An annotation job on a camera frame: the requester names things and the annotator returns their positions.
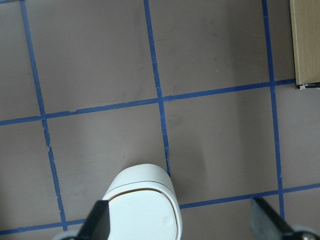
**tiled floor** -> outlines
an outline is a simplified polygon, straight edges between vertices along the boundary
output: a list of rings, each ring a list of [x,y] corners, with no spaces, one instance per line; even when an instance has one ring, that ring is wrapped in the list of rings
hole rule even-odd
[[[295,88],[286,0],[21,0],[0,22],[0,240],[78,229],[142,163],[171,173],[183,240],[253,240],[255,196],[320,232],[320,91]]]

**gray floor tile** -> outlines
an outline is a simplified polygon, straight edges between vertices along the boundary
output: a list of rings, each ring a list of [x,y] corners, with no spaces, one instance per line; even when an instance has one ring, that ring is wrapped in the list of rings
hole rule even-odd
[[[48,113],[157,96],[143,2],[30,0]]]
[[[51,240],[63,231],[62,227],[49,228],[36,231],[21,232],[0,236],[0,240]]]
[[[312,228],[320,234],[320,188],[284,195],[285,219],[290,225]]]
[[[0,127],[0,230],[60,222],[40,121]]]
[[[151,0],[164,95],[267,82],[263,9],[256,0]]]
[[[268,0],[274,79],[295,78],[289,1]]]
[[[282,179],[285,188],[320,182],[320,91],[276,88]]]
[[[278,207],[276,196],[265,199],[275,209]],[[187,208],[183,209],[181,214],[182,240],[256,240],[250,229],[250,200]]]
[[[84,219],[127,167],[166,169],[157,104],[49,119],[49,131],[68,221]]]
[[[80,230],[81,227],[82,227],[82,224],[70,225],[68,226],[68,230]]]
[[[0,4],[0,120],[39,115],[19,1]]]
[[[277,189],[269,88],[165,103],[180,204]]]

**white plastic container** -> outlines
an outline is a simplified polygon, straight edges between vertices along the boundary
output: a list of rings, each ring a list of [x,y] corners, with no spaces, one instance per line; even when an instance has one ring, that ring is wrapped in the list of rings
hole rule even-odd
[[[108,240],[180,240],[182,218],[175,190],[159,166],[129,167],[113,180],[102,200],[109,200]]]

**blue grid line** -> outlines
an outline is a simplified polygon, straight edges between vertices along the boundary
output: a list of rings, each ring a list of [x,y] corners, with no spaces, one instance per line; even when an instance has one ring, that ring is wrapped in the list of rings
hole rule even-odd
[[[318,189],[318,188],[320,188],[320,183],[285,188],[283,189],[283,192],[287,194],[287,193],[294,193],[294,192],[300,192],[300,191]]]
[[[275,150],[276,176],[277,176],[277,184],[278,184],[279,208],[280,208],[281,217],[285,219],[285,203],[284,203],[284,193],[283,193],[283,184],[282,184],[278,113],[277,113],[277,100],[276,100],[276,82],[275,82],[274,64],[273,64],[273,57],[272,57],[267,0],[262,0],[262,10],[263,10],[264,33],[265,33],[265,43],[266,43],[268,70],[269,70],[269,81],[270,81],[270,96],[271,96],[271,108],[272,108],[274,150]]]
[[[0,4],[4,4],[4,3],[7,3],[7,2],[11,2],[12,0],[0,0]]]
[[[15,228],[15,229],[2,230],[2,231],[0,231],[0,236],[1,235],[8,235],[8,234],[25,233],[25,232],[36,231],[36,230],[53,229],[53,228],[59,228],[59,227],[62,227],[61,222],[51,223],[51,224],[43,224],[43,225],[37,225],[37,226],[19,227],[19,228]]]
[[[89,114],[89,113],[95,113],[95,112],[101,112],[101,111],[123,109],[123,108],[136,107],[136,106],[148,105],[148,104],[156,104],[156,103],[158,103],[158,99],[151,98],[146,100],[116,103],[116,104],[105,105],[105,106],[82,108],[76,111],[60,111],[60,112],[48,113],[45,116],[47,119],[52,119],[52,118],[60,118],[60,117],[79,115],[79,114]]]
[[[225,94],[225,93],[232,93],[232,92],[251,90],[251,89],[259,89],[259,88],[265,88],[269,86],[270,86],[269,82],[254,83],[254,84],[248,84],[248,85],[232,86],[232,87],[225,87],[220,89],[197,91],[197,92],[183,93],[178,95],[170,95],[170,96],[165,96],[163,100],[165,102],[168,102],[172,100],[190,99],[190,98],[197,98],[197,97],[203,97],[203,96],[209,96],[209,95]]]
[[[67,224],[68,226],[83,224],[83,223],[85,222],[85,220],[86,220],[86,219],[79,219],[79,220],[67,221],[66,224]]]
[[[153,34],[153,30],[152,30],[149,0],[143,0],[143,5],[144,5],[146,28],[147,28],[148,39],[149,39],[149,47],[150,47],[154,82],[155,82],[155,87],[156,87],[156,94],[158,97],[158,105],[159,105],[159,112],[160,112],[160,123],[161,123],[161,130],[162,130],[166,170],[167,170],[168,175],[171,176],[171,169],[170,169],[170,162],[169,162],[169,140],[168,140],[168,133],[167,133],[165,105],[164,105],[162,89],[161,89],[161,84],[160,84],[160,77],[159,77],[159,72],[158,72],[158,63],[157,63],[157,55],[156,55],[156,48],[155,48],[155,42],[154,42],[154,34]]]
[[[35,122],[35,121],[41,121],[42,119],[44,119],[43,116],[28,116],[28,117],[21,117],[21,118],[9,119],[9,120],[2,120],[0,121],[0,126]]]
[[[302,192],[302,191],[307,191],[312,189],[320,189],[320,183],[285,188],[283,189],[283,192],[285,194],[288,194],[288,193]],[[189,209],[189,208],[195,208],[195,207],[201,207],[201,206],[230,203],[235,201],[248,200],[251,198],[262,198],[267,196],[274,196],[277,194],[278,194],[278,190],[273,190],[273,191],[258,192],[258,193],[225,197],[225,198],[219,198],[219,199],[213,199],[213,200],[207,200],[207,201],[192,202],[192,203],[181,204],[180,209]],[[83,224],[84,222],[85,222],[85,219],[79,219],[79,220],[67,221],[66,225],[68,226],[78,225],[78,224]],[[9,229],[9,230],[1,230],[0,236],[35,231],[35,230],[58,228],[62,226],[63,226],[62,223],[58,222],[58,223],[51,223],[51,224],[44,224],[44,225],[37,225],[37,226],[20,227],[20,228]]]
[[[295,78],[275,81],[275,84],[277,86],[289,85],[289,84],[295,84],[295,83],[296,83]],[[197,92],[190,92],[190,93],[184,93],[184,94],[178,94],[178,95],[169,95],[169,96],[164,96],[162,99],[164,102],[168,102],[173,100],[197,98],[197,97],[203,97],[203,96],[225,94],[225,93],[232,93],[232,92],[243,91],[243,90],[267,88],[267,87],[270,87],[270,82],[254,83],[254,84],[226,87],[226,88],[220,88],[220,89],[212,89],[212,90],[206,90],[206,91],[197,91]],[[44,118],[46,119],[61,118],[61,117],[72,116],[72,115],[88,114],[88,113],[130,108],[130,107],[136,107],[136,106],[142,106],[142,105],[148,105],[148,104],[156,104],[156,103],[158,103],[157,98],[150,98],[145,100],[116,103],[116,104],[105,105],[105,106],[81,108],[76,111],[59,111],[59,112],[53,112],[53,113],[46,113],[45,117],[44,116],[28,116],[28,117],[14,118],[14,119],[8,119],[8,120],[0,120],[0,126],[41,121]]]
[[[20,0],[20,9],[21,9],[22,21],[23,21],[23,26],[24,26],[25,38],[26,38],[26,42],[27,42],[27,48],[28,48],[28,52],[29,52],[29,58],[30,58],[30,64],[31,64],[32,75],[33,75],[33,80],[34,80],[36,97],[37,97],[37,101],[38,101],[40,114],[42,117],[44,117],[44,119],[42,119],[41,122],[42,122],[42,126],[43,126],[45,143],[46,143],[46,146],[48,147],[48,157],[49,157],[49,162],[50,162],[50,167],[51,167],[51,173],[52,173],[52,178],[53,178],[53,183],[54,183],[55,194],[57,196],[58,208],[60,210],[60,218],[61,218],[62,227],[63,227],[63,230],[65,231],[68,229],[68,227],[66,225],[66,215],[65,215],[65,210],[64,210],[63,203],[62,203],[62,199],[61,199],[60,186],[59,186],[59,181],[58,181],[58,176],[57,176],[57,169],[56,169],[54,154],[53,154],[52,148],[50,146],[50,135],[49,135],[49,130],[48,130],[48,123],[47,123],[47,119],[45,118],[46,111],[45,111],[45,106],[44,106],[44,102],[43,102],[43,98],[42,98],[42,94],[41,94],[41,89],[40,89],[39,76],[38,76],[38,71],[37,71],[37,66],[36,66],[36,58],[35,58],[34,48],[33,48],[33,44],[32,44],[32,38],[31,38],[31,32],[30,32],[30,27],[29,27],[27,7],[26,7],[25,0]]]
[[[275,81],[275,85],[276,86],[287,85],[287,84],[295,84],[295,83],[296,83],[296,79],[295,78]]]
[[[223,204],[223,203],[252,199],[252,198],[262,198],[262,197],[267,197],[267,196],[272,196],[277,194],[278,194],[278,191],[274,190],[274,191],[265,191],[265,192],[252,193],[252,194],[246,194],[246,195],[240,195],[240,196],[231,196],[231,197],[219,198],[214,200],[198,201],[198,202],[181,204],[180,209],[189,209],[189,208],[195,208],[195,207],[201,207],[201,206],[207,206],[207,205],[213,205],[213,204]]]

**white lid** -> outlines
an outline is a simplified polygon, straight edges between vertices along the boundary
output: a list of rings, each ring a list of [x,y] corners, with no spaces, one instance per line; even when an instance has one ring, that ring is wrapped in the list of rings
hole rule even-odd
[[[108,240],[176,240],[177,221],[170,201],[154,190],[136,190],[109,202]]]

